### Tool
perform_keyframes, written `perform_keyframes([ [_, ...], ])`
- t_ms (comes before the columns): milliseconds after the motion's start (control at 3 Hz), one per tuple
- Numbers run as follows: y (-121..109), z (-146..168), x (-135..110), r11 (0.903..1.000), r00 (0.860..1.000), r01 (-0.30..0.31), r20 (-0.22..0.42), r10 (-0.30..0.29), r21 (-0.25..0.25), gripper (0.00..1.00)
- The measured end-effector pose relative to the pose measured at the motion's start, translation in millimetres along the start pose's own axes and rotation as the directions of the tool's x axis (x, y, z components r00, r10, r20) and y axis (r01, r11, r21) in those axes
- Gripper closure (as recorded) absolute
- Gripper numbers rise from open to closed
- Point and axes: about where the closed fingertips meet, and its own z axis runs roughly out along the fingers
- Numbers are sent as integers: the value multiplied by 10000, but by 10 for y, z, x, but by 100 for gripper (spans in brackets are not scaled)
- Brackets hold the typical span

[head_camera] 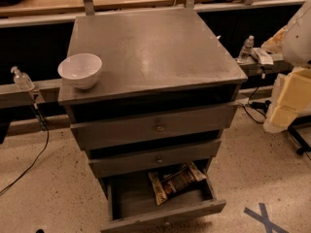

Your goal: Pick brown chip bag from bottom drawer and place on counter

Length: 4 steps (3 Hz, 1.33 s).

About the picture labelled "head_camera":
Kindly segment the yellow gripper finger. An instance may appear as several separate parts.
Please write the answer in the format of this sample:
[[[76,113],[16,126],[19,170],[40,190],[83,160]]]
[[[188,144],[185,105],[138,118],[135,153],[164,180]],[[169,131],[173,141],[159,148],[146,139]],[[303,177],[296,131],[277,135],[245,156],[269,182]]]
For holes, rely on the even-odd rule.
[[[263,129],[268,133],[287,130],[310,104],[310,68],[294,67],[288,75],[279,74],[273,85]]]

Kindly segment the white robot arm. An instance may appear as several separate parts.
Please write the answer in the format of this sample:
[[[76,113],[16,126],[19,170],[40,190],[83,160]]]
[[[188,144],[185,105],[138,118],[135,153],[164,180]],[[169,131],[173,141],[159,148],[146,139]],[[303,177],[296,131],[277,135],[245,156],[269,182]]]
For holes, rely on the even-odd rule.
[[[311,0],[261,47],[270,52],[279,50],[294,67],[287,76],[279,75],[275,80],[263,124],[266,132],[279,133],[311,104]]]

